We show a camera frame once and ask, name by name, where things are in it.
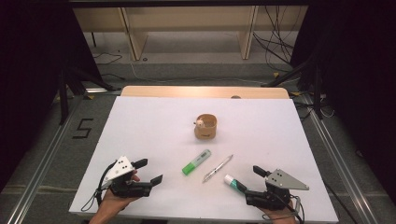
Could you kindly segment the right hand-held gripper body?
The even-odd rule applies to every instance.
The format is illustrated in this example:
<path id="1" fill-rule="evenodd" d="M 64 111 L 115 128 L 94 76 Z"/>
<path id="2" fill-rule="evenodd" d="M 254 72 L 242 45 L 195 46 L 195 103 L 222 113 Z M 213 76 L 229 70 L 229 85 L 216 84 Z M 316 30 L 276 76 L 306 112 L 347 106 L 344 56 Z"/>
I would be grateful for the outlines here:
<path id="1" fill-rule="evenodd" d="M 290 203 L 290 190 L 309 190 L 309 187 L 287 174 L 281 169 L 276 169 L 268 177 L 264 177 L 266 191 L 259 192 L 247 190 L 245 193 L 247 205 L 252 205 L 268 210 L 283 210 Z"/>

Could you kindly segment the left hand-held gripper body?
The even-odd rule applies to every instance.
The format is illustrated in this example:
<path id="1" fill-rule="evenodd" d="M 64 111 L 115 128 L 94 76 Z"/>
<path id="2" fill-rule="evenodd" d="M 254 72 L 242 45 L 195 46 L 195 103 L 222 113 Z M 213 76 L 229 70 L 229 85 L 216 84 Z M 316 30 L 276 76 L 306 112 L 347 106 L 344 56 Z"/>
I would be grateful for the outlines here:
<path id="1" fill-rule="evenodd" d="M 132 180 L 135 171 L 132 162 L 126 156 L 119 157 L 105 172 L 101 189 L 110 189 L 121 198 L 148 197 L 153 186 L 150 182 Z"/>

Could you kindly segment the green highlighter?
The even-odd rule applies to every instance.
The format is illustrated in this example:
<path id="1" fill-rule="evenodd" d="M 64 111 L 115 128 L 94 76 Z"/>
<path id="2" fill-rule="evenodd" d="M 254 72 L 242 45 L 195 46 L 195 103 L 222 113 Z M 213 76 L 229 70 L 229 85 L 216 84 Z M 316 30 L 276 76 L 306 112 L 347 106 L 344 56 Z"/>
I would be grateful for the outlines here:
<path id="1" fill-rule="evenodd" d="M 182 173 L 184 175 L 189 175 L 203 161 L 207 160 L 210 156 L 211 156 L 211 151 L 209 149 L 205 149 L 197 157 L 195 157 L 192 161 L 190 161 L 185 167 L 182 168 Z"/>

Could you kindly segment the wooden pen holder cup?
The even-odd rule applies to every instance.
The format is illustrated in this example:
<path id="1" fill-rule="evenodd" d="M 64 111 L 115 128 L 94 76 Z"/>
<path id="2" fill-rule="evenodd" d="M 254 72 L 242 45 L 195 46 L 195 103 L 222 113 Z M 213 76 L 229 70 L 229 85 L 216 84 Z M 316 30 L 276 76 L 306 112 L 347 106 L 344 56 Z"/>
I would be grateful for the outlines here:
<path id="1" fill-rule="evenodd" d="M 202 114 L 194 122 L 195 137 L 201 140 L 213 139 L 217 131 L 217 118 L 212 114 Z"/>

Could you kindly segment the person's left hand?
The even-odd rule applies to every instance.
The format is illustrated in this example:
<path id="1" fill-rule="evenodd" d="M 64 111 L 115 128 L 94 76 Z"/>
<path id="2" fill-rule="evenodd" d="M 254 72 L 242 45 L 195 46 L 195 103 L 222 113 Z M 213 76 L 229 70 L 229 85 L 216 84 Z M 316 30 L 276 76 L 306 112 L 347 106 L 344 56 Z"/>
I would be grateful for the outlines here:
<path id="1" fill-rule="evenodd" d="M 104 199 L 99 205 L 97 214 L 106 215 L 108 217 L 114 217 L 121 210 L 127 207 L 130 203 L 138 200 L 137 197 L 133 198 L 121 198 L 115 196 L 114 193 L 108 189 L 105 193 Z"/>

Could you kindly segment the person's right hand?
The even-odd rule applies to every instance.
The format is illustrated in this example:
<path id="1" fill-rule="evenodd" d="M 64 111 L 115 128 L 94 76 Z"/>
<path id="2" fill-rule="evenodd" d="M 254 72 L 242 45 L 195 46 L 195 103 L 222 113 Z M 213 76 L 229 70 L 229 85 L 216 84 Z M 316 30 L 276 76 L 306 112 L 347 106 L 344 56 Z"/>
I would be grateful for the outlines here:
<path id="1" fill-rule="evenodd" d="M 272 221 L 272 224 L 297 224 L 294 215 L 288 207 L 275 211 L 262 208 L 262 211 Z"/>

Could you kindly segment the silver ballpoint pen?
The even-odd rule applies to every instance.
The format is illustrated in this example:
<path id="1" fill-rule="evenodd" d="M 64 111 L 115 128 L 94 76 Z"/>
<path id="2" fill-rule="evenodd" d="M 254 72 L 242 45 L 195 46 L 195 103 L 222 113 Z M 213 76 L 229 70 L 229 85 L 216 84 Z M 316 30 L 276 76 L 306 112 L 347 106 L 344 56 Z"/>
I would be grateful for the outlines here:
<path id="1" fill-rule="evenodd" d="M 224 159 L 218 166 L 212 169 L 209 173 L 204 176 L 202 183 L 206 183 L 210 178 L 212 178 L 220 169 L 222 169 L 231 159 L 233 155 L 228 156 Z"/>

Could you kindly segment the white table cover board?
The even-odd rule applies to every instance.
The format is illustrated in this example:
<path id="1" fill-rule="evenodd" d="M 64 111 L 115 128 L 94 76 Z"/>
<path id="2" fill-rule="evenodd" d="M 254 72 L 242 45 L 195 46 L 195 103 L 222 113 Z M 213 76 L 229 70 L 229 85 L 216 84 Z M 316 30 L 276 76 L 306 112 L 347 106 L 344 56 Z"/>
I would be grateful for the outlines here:
<path id="1" fill-rule="evenodd" d="M 217 118 L 213 139 L 195 137 L 194 122 L 202 114 Z M 182 168 L 209 149 L 211 156 L 189 175 Z M 204 176 L 228 156 L 233 158 L 206 183 Z M 254 165 L 281 169 L 305 183 L 297 191 L 308 223 L 335 223 L 338 218 L 324 187 L 313 153 L 290 99 L 216 99 L 119 97 L 116 99 L 70 210 L 83 206 L 114 160 L 148 159 L 138 172 L 163 181 L 147 198 L 128 206 L 125 217 L 200 221 L 259 222 L 262 212 L 224 182 L 231 175 L 249 189 L 262 191 L 265 181 Z"/>

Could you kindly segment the light wooden table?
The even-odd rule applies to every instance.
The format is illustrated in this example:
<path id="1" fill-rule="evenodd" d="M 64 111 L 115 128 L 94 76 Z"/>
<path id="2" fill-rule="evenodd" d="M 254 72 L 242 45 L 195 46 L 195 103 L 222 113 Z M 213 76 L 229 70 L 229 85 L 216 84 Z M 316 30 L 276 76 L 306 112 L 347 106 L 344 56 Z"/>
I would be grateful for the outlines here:
<path id="1" fill-rule="evenodd" d="M 283 88 L 253 87 L 204 87 L 204 86 L 127 86 L 121 96 L 133 97 L 189 97 L 189 98 L 231 98 L 242 99 L 289 99 Z"/>

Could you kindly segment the black tripod stand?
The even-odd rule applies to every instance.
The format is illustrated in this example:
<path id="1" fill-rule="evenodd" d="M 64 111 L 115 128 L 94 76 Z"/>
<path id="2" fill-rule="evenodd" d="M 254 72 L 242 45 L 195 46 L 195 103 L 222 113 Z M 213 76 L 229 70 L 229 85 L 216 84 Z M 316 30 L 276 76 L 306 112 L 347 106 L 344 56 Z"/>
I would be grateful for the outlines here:
<path id="1" fill-rule="evenodd" d="M 298 89 L 300 91 L 307 91 L 310 87 L 313 87 L 314 103 L 313 108 L 319 119 L 323 119 L 321 115 L 321 70 L 318 65 L 318 58 L 316 56 L 310 56 L 305 62 L 294 67 L 291 71 L 287 72 L 284 76 L 278 77 L 275 80 L 262 84 L 265 88 L 274 88 L 284 83 L 288 79 L 295 77 L 300 74 L 300 81 Z"/>
<path id="2" fill-rule="evenodd" d="M 61 125 L 66 122 L 66 119 L 69 115 L 66 88 L 69 88 L 75 95 L 83 95 L 87 91 L 82 84 L 83 81 L 90 81 L 91 83 L 105 89 L 106 91 L 120 91 L 120 88 L 116 88 L 105 83 L 100 75 L 91 75 L 77 67 L 65 68 L 58 77 L 58 90 L 61 105 Z"/>

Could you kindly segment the light wooden shelf unit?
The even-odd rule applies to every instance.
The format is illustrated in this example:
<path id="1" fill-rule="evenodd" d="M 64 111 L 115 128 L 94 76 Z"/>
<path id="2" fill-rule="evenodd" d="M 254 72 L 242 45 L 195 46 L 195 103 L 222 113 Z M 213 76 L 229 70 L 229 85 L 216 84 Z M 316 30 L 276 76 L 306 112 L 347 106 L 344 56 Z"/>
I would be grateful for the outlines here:
<path id="1" fill-rule="evenodd" d="M 198 31 L 236 32 L 246 60 L 255 31 L 270 31 L 275 23 L 280 31 L 298 31 L 306 11 L 306 6 L 88 7 L 74 13 L 84 32 L 124 33 L 132 59 L 138 61 L 150 32 Z"/>

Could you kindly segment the black curtain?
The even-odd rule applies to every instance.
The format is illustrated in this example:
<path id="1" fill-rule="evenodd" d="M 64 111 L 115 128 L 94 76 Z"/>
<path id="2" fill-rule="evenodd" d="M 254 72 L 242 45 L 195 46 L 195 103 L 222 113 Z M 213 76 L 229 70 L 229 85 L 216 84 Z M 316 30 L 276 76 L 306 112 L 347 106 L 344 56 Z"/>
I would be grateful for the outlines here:
<path id="1" fill-rule="evenodd" d="M 321 88 L 396 203 L 396 0 L 308 0 L 291 63 L 318 58 Z"/>
<path id="2" fill-rule="evenodd" d="M 72 68 L 101 77 L 68 0 L 0 0 L 0 190 Z"/>

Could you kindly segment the aluminium floor rail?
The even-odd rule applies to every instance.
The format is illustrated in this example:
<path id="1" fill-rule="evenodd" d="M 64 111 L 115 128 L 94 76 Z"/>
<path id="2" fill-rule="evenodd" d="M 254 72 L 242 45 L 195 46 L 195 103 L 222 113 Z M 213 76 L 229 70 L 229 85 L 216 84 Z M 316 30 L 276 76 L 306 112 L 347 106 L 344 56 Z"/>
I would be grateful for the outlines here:
<path id="1" fill-rule="evenodd" d="M 363 224 L 378 224 L 378 220 L 375 217 L 374 210 L 371 208 L 368 200 L 364 196 L 361 188 L 358 185 L 357 180 L 354 178 L 346 161 L 343 159 L 341 153 L 338 150 L 337 145 L 334 143 L 330 132 L 328 131 L 323 120 L 318 117 L 316 113 L 310 116 L 314 123 L 316 131 L 318 132 L 322 142 L 328 154 L 332 160 L 337 173 L 341 177 L 341 180 L 346 188 L 346 191 L 355 205 L 358 214 L 361 217 Z"/>
<path id="2" fill-rule="evenodd" d="M 16 205 L 7 219 L 7 224 L 22 224 L 39 187 L 44 180 L 50 165 L 54 161 L 55 155 L 58 152 L 65 133 L 70 126 L 71 118 L 73 118 L 77 108 L 83 101 L 82 96 L 75 96 L 70 102 L 69 115 L 64 120 L 63 124 L 57 126 L 56 131 L 51 137 L 50 143 L 45 149 L 45 153 L 40 157 L 40 163 L 34 169 L 34 173 L 30 175 L 27 185 L 21 188 L 21 197 L 18 199 Z"/>

